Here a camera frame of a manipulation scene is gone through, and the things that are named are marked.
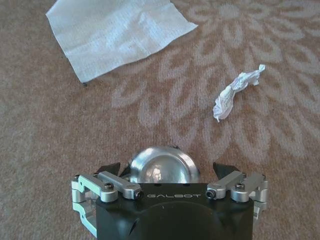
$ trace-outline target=beige carpet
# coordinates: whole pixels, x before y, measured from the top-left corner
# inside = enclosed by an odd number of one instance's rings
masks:
[[[45,13],[54,0],[0,0],[0,239],[92,239],[71,177],[176,144],[264,173],[269,209],[255,240],[320,239],[320,2],[173,0],[199,25],[147,59],[83,87]],[[266,64],[220,123],[213,99]]]

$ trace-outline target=silver metal bracket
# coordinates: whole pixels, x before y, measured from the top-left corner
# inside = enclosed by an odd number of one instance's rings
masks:
[[[71,181],[72,208],[79,212],[82,224],[97,237],[97,221],[94,214],[95,200],[100,197],[104,203],[118,199],[118,191],[126,199],[136,200],[143,192],[139,184],[126,181],[110,172],[77,175]]]
[[[207,185],[206,196],[208,199],[217,200],[226,197],[226,191],[230,190],[230,197],[238,203],[245,203],[249,198],[254,201],[253,223],[259,220],[259,215],[268,206],[268,185],[266,177],[254,172],[246,177],[245,173],[233,171],[217,182]]]
[[[97,177],[101,181],[113,183],[115,188],[121,192],[126,199],[136,200],[143,196],[143,191],[138,183],[131,183],[108,171],[100,172]]]
[[[233,171],[229,175],[220,179],[217,182],[211,182],[207,185],[206,193],[208,199],[224,199],[226,191],[230,190],[232,186],[244,179],[243,173],[240,171]]]

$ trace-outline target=crumpled paper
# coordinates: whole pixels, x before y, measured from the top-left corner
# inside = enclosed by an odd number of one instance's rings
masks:
[[[215,106],[213,107],[213,117],[218,122],[219,119],[225,119],[230,114],[234,106],[234,97],[236,93],[242,91],[248,85],[258,85],[260,73],[265,69],[266,66],[260,64],[258,70],[249,73],[240,73],[239,76],[220,93],[215,100]]]
[[[57,0],[46,16],[82,83],[146,58],[197,27],[169,0]]]

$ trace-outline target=bolt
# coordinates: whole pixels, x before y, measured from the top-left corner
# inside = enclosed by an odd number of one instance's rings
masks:
[[[236,185],[235,185],[235,188],[236,189],[244,189],[245,188],[245,185],[242,183],[242,182],[238,182]]]
[[[104,188],[107,190],[114,189],[114,184],[112,182],[107,182],[104,184]]]
[[[207,191],[205,192],[205,196],[206,196],[208,199],[212,200],[212,199],[214,199],[214,198],[216,197],[216,192],[213,191],[213,190],[207,190]]]
[[[144,192],[143,191],[137,191],[134,194],[134,199],[141,199],[144,196]]]

